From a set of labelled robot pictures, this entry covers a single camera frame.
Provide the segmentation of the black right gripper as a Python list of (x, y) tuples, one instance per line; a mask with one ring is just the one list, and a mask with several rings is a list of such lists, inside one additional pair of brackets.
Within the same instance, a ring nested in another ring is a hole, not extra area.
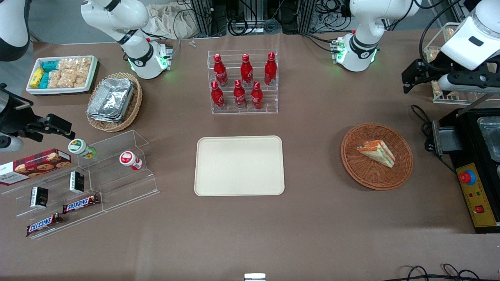
[(67, 139), (75, 139), (72, 123), (65, 119), (48, 114), (38, 116), (32, 110), (33, 103), (7, 90), (6, 84), (1, 84), (1, 133), (12, 137), (43, 141), (43, 132), (50, 135), (60, 135)]

